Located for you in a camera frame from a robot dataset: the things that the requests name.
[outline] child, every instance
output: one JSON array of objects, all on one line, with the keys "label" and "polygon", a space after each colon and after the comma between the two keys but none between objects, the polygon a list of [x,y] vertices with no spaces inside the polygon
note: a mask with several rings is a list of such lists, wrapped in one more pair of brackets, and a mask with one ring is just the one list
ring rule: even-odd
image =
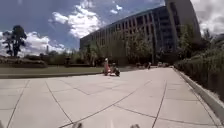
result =
[{"label": "child", "polygon": [[105,59],[105,62],[104,62],[104,71],[105,72],[110,72],[110,67],[109,67],[107,58]]}]

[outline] white cloud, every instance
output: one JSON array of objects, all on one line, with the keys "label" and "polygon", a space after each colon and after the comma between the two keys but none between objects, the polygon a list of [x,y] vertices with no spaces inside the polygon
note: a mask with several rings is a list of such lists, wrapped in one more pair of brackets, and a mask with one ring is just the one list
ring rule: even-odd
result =
[{"label": "white cloud", "polygon": [[50,44],[50,38],[47,36],[39,36],[37,32],[31,32],[27,34],[26,42],[30,44],[30,47],[33,49],[36,49],[39,52],[45,52],[47,46],[49,46],[49,50],[62,52],[65,50],[65,46],[63,44],[57,44],[55,45]]},{"label": "white cloud", "polygon": [[59,23],[66,23],[68,21],[68,17],[63,16],[62,14],[58,13],[58,12],[53,12],[53,16],[54,16],[54,20],[59,22]]},{"label": "white cloud", "polygon": [[121,7],[119,5],[116,5],[116,8],[117,8],[117,10],[122,10],[123,9],[123,7]]},{"label": "white cloud", "polygon": [[[49,50],[54,50],[57,52],[63,52],[65,50],[65,46],[63,44],[58,44],[57,41],[52,41],[47,36],[40,36],[37,32],[29,32],[26,33],[27,39],[26,47],[21,47],[21,51],[19,56],[24,56],[27,54],[39,55],[40,53],[45,53],[47,46],[49,46]],[[2,39],[3,35],[0,31],[0,54],[6,55],[5,45],[2,44],[4,39]]]},{"label": "white cloud", "polygon": [[88,9],[91,7],[93,7],[92,2],[83,0],[80,5],[75,6],[74,12],[68,16],[63,16],[62,19],[67,21],[67,24],[71,27],[69,33],[74,37],[82,38],[102,26],[103,22],[99,20],[98,15]]},{"label": "white cloud", "polygon": [[191,0],[201,29],[209,28],[213,33],[224,33],[224,0]]},{"label": "white cloud", "polygon": [[81,3],[80,3],[80,6],[82,8],[93,8],[93,2],[90,1],[90,0],[83,0]]},{"label": "white cloud", "polygon": [[118,13],[118,11],[116,11],[114,9],[111,9],[110,12],[113,13],[113,14],[117,14]]},{"label": "white cloud", "polygon": [[22,5],[23,4],[23,0],[17,0],[18,5]]}]

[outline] person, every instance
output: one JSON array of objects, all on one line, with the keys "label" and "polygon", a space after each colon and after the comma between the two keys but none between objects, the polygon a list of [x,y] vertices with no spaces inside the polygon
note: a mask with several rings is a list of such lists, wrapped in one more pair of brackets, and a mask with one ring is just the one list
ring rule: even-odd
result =
[{"label": "person", "polygon": [[104,62],[104,71],[110,72],[110,67],[109,67],[109,63],[108,63],[107,58],[105,59],[105,62]]},{"label": "person", "polygon": [[149,63],[148,63],[148,69],[150,69],[150,68],[151,68],[151,63],[149,62]]}]

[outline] building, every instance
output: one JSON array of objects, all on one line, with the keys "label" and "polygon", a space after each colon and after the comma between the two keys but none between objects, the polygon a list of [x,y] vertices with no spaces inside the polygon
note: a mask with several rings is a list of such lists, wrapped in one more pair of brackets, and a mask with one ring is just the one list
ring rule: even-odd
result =
[{"label": "building", "polygon": [[125,63],[128,42],[122,40],[143,32],[144,40],[153,47],[154,60],[158,52],[177,49],[181,26],[185,24],[192,26],[195,41],[199,41],[200,28],[191,1],[165,0],[165,6],[126,17],[83,37],[80,39],[80,50],[94,43],[104,57]]}]

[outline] paved walkway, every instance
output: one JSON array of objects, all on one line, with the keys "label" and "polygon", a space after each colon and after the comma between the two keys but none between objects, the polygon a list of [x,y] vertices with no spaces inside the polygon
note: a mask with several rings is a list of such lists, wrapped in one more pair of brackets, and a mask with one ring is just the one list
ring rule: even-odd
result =
[{"label": "paved walkway", "polygon": [[0,80],[4,128],[223,128],[173,69]]}]

